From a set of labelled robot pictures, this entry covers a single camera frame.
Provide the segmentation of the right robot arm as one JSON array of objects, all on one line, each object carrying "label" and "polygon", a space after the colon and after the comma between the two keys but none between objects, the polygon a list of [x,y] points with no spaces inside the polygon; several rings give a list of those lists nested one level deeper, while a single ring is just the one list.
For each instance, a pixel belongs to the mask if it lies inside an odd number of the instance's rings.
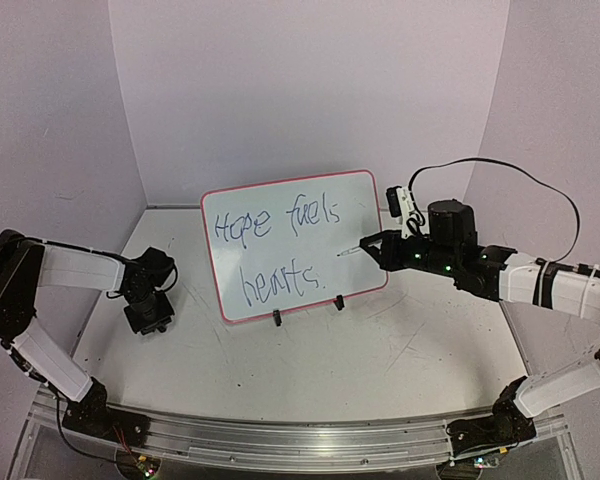
[{"label": "right robot arm", "polygon": [[[478,298],[536,306],[600,326],[600,268],[535,258],[509,247],[481,246],[473,209],[457,200],[428,207],[428,230],[383,230],[360,240],[386,272],[417,270],[452,279]],[[546,410],[600,389],[600,346],[552,373],[508,384],[487,416],[458,419],[446,428],[452,456],[490,453],[536,436],[534,419]]]}]

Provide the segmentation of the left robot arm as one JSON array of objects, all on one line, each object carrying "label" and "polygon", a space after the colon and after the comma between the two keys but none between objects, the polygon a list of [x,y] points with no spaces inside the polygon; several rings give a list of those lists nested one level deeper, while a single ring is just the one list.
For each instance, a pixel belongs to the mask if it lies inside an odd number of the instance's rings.
[{"label": "left robot arm", "polygon": [[130,329],[147,335],[165,331],[172,321],[168,292],[177,279],[175,260],[155,247],[128,258],[5,229],[0,233],[1,346],[27,376],[66,401],[63,427],[96,437],[123,426],[142,427],[142,417],[109,407],[105,385],[55,339],[50,322],[70,309],[52,306],[53,293],[63,301],[72,290],[119,300]]}]

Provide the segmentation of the pink framed whiteboard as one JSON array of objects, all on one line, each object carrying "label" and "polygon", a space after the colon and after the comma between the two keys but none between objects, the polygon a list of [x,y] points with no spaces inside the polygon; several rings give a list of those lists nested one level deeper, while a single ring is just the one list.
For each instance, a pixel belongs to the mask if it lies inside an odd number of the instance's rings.
[{"label": "pink framed whiteboard", "polygon": [[362,250],[381,229],[374,175],[354,170],[205,193],[201,198],[220,312],[229,324],[384,288]]}]

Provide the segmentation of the white marker pen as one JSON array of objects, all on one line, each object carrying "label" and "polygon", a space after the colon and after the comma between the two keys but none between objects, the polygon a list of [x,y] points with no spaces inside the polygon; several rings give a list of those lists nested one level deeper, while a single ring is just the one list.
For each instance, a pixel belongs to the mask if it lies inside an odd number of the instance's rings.
[{"label": "white marker pen", "polygon": [[351,248],[348,248],[346,250],[343,250],[343,251],[337,253],[336,256],[337,257],[345,257],[345,256],[349,256],[349,255],[355,254],[355,253],[357,253],[359,251],[361,251],[361,247],[355,246],[355,247],[351,247]]}]

